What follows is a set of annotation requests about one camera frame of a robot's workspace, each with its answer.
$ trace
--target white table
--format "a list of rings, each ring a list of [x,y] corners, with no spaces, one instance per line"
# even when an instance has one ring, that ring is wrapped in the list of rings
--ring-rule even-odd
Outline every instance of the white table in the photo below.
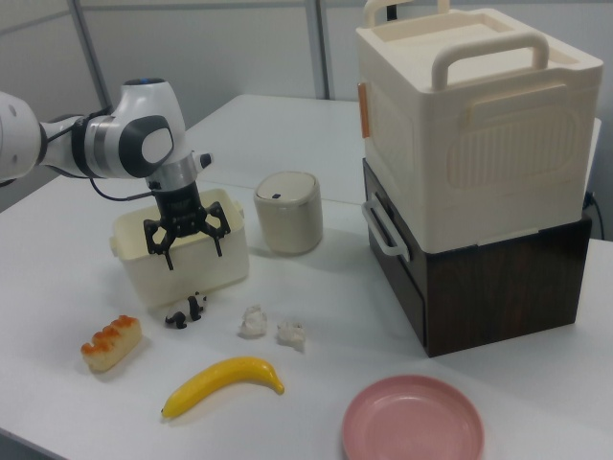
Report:
[[[223,188],[244,206],[251,267],[245,281],[212,292],[203,318],[183,331],[139,305],[108,246],[111,222],[152,200],[105,201],[85,181],[61,177],[0,214],[0,430],[75,460],[342,459],[352,398],[376,380],[423,374],[474,402],[485,460],[611,458],[613,245],[590,242],[575,325],[426,357],[353,204],[362,199],[356,112],[353,103],[243,96],[192,128],[198,147],[216,155],[203,177],[232,184]],[[267,249],[252,201],[252,188],[284,169],[315,173],[327,198],[324,239],[294,258]],[[101,186],[116,196],[145,187]],[[268,313],[269,332],[247,341],[238,326],[254,304]],[[120,313],[138,316],[146,337],[93,375],[79,347]],[[305,325],[303,354],[276,343],[286,318]],[[237,355],[270,360],[285,394],[238,384],[162,422],[171,391]]]

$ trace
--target bread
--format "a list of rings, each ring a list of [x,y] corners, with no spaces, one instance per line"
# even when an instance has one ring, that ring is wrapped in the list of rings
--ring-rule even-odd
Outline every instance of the bread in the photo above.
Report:
[[[83,359],[92,371],[104,372],[117,364],[141,340],[138,319],[122,314],[92,337],[92,343],[80,347]]]

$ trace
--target pink plate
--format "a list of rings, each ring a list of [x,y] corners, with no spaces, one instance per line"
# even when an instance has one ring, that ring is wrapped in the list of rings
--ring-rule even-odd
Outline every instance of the pink plate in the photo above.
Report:
[[[350,460],[478,460],[481,418],[454,387],[424,376],[380,380],[350,404],[343,421]]]

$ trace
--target toy panda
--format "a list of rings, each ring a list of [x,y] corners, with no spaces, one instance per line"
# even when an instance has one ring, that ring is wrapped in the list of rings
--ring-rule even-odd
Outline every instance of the toy panda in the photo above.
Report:
[[[178,302],[172,304],[169,308],[169,312],[166,315],[166,323],[176,325],[176,329],[184,329],[187,327],[185,321],[189,316],[192,321],[197,321],[200,319],[200,312],[204,311],[207,305],[207,296],[202,296],[202,305],[198,304],[198,300],[196,296],[199,296],[200,293],[197,292],[195,295],[191,295],[187,299],[181,299]]]

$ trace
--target toy banana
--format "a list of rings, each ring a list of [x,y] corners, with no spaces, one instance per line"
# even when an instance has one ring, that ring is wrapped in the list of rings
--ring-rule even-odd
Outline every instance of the toy banana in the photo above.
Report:
[[[170,395],[163,417],[176,417],[230,383],[252,380],[264,383],[278,394],[285,391],[272,365],[258,357],[239,356],[223,360],[193,376]]]

